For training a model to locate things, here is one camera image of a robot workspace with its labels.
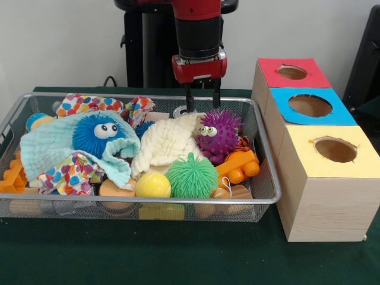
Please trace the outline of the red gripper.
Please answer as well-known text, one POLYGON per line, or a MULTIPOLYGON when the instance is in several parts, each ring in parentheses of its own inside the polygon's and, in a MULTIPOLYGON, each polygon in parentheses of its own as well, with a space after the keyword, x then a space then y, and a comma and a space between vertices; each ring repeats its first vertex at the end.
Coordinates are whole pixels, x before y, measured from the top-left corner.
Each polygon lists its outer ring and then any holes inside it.
POLYGON ((207 59, 183 59, 172 56, 172 69, 176 81, 185 84, 186 109, 194 112, 194 98, 191 94, 191 83, 195 80, 210 78, 214 84, 213 108, 218 109, 221 102, 221 78, 226 74, 227 58, 225 52, 207 59))

